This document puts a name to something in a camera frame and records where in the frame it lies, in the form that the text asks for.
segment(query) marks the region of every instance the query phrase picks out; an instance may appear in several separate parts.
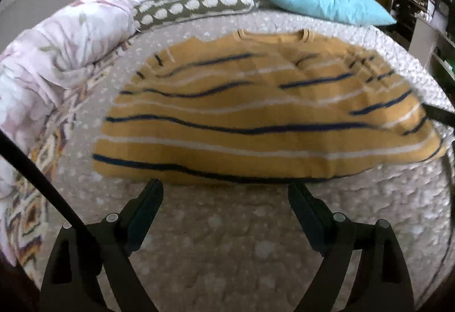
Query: mustard yellow striped shirt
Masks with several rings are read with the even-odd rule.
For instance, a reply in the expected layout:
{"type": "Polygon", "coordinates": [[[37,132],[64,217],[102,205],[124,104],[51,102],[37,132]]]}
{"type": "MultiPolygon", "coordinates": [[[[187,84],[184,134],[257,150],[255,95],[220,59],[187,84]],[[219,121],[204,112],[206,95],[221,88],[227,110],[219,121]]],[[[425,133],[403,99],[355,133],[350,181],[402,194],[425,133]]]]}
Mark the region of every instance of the mustard yellow striped shirt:
{"type": "Polygon", "coordinates": [[[377,52],[307,30],[239,30],[149,58],[115,99],[93,157],[109,177],[278,183],[444,151],[377,52]]]}

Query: bed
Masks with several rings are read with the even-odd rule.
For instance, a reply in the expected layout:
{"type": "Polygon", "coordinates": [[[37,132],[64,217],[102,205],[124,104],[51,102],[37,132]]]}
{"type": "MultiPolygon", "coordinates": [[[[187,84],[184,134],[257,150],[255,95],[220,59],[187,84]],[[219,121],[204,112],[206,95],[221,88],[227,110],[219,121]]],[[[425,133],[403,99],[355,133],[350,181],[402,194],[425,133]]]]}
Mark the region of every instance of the bed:
{"type": "MultiPolygon", "coordinates": [[[[118,212],[145,182],[103,178],[92,170],[92,149],[113,99],[147,57],[191,36],[211,40],[244,28],[290,32],[308,28],[377,50],[427,104],[453,110],[418,60],[375,27],[343,24],[263,9],[193,20],[122,43],[96,62],[90,79],[68,91],[46,120],[30,156],[86,223],[118,212]]],[[[452,130],[435,123],[442,135],[452,130]]],[[[451,245],[451,156],[430,163],[380,166],[358,175],[308,185],[311,193],[351,220],[393,226],[420,305],[455,264],[451,245]]],[[[37,285],[64,220],[24,179],[8,213],[8,236],[37,285]]],[[[322,258],[311,247],[288,202],[285,186],[164,185],[164,201],[131,263],[160,311],[293,310],[322,258]]],[[[354,253],[335,308],[344,307],[356,273],[354,253]]],[[[108,281],[100,284],[118,310],[108,281]]]]}

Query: silver bolt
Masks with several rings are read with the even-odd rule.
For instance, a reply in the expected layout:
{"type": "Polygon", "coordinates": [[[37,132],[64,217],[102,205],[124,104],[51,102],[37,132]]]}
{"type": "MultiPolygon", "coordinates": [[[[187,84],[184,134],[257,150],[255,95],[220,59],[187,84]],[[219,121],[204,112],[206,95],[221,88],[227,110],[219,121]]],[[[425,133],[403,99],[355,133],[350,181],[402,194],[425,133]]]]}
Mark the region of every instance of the silver bolt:
{"type": "Polygon", "coordinates": [[[106,221],[108,221],[108,222],[115,222],[117,220],[118,220],[118,214],[117,213],[108,214],[107,217],[106,217],[106,221]]]}
{"type": "Polygon", "coordinates": [[[334,213],[334,220],[337,222],[344,222],[346,220],[346,216],[343,213],[334,213]]]}
{"type": "Polygon", "coordinates": [[[381,226],[383,229],[386,229],[390,226],[390,223],[386,219],[381,218],[379,221],[379,226],[381,226]]]}

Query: black rod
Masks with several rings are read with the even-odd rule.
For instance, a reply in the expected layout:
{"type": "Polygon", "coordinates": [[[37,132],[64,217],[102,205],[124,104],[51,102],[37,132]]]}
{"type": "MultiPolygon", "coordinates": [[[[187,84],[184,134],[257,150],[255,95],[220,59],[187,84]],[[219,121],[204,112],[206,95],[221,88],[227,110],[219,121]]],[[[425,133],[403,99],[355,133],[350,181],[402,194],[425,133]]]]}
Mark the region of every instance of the black rod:
{"type": "Polygon", "coordinates": [[[16,168],[81,235],[92,238],[83,221],[33,162],[0,130],[0,155],[16,168]]]}

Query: polka dot pillow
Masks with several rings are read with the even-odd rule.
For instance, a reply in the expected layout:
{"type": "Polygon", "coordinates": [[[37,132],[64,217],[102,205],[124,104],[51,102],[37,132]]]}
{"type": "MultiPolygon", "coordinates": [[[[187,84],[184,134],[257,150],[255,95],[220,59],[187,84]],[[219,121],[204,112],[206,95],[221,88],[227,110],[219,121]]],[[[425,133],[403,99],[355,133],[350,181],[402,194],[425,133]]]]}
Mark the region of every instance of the polka dot pillow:
{"type": "Polygon", "coordinates": [[[139,32],[152,27],[215,15],[246,13],[259,6],[260,0],[150,0],[133,11],[139,32]]]}

